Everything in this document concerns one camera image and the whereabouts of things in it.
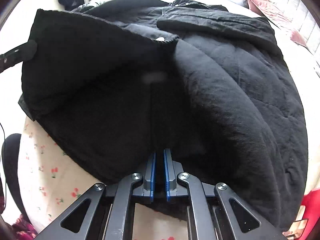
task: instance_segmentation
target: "red object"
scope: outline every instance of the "red object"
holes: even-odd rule
[[[308,219],[308,222],[299,240],[305,240],[320,218],[320,188],[313,189],[305,195],[301,205],[306,206],[302,219]]]

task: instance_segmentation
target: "black cable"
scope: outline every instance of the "black cable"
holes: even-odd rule
[[[2,126],[1,123],[0,123],[0,126],[2,128],[3,137],[4,137],[3,151],[5,151],[5,133],[4,133],[4,129],[3,129],[3,126]],[[4,176],[4,206],[3,206],[3,210],[5,210],[6,205],[7,205],[7,181],[6,181],[5,176]]]

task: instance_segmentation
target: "black jacket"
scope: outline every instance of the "black jacket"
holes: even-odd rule
[[[22,67],[29,116],[106,184],[171,148],[185,171],[225,182],[286,230],[304,193],[308,143],[267,19],[192,0],[81,11],[36,14],[38,50]]]

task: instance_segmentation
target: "white button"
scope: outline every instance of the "white button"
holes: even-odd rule
[[[164,37],[159,37],[156,39],[156,41],[164,41]]]

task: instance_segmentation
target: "white floor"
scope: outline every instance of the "white floor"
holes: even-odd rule
[[[0,30],[0,54],[28,41],[30,29],[37,9],[63,9],[58,0],[21,0],[3,28]],[[26,115],[18,105],[21,95],[21,66],[18,64],[0,74],[0,122],[6,137],[12,133],[21,133]],[[0,130],[0,145],[4,137]],[[0,165],[1,180],[4,183],[2,163]],[[9,190],[7,190],[7,207],[3,213],[4,220],[12,224],[19,217]]]

